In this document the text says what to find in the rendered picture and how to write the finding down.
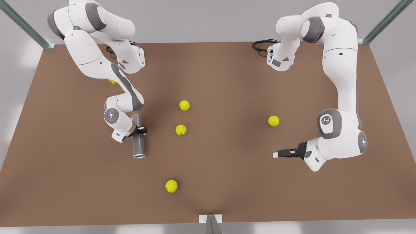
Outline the grey tennis ball tube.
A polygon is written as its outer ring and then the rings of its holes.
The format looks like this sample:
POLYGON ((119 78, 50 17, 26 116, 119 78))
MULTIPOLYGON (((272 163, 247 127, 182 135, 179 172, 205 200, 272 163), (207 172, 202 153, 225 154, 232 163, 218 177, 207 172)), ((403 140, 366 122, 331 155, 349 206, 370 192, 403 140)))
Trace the grey tennis ball tube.
MULTIPOLYGON (((141 114, 133 114, 131 118, 137 126, 143 126, 143 119, 141 114)), ((145 157, 144 135, 139 133, 133 135, 132 144, 133 157, 136 159, 145 157)))

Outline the silver frame post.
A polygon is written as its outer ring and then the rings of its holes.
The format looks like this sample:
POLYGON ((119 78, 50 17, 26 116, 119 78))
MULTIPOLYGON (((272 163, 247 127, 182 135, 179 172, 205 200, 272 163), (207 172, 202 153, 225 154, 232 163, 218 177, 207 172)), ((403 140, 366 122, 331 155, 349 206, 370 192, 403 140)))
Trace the silver frame post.
POLYGON ((199 223, 205 224, 205 234, 222 234, 219 223, 223 222, 222 214, 201 214, 199 223))
POLYGON ((54 49, 6 0, 0 0, 0 9, 43 49, 54 49))
POLYGON ((358 44, 370 44, 390 23, 397 18, 414 0, 400 0, 388 14, 358 44))

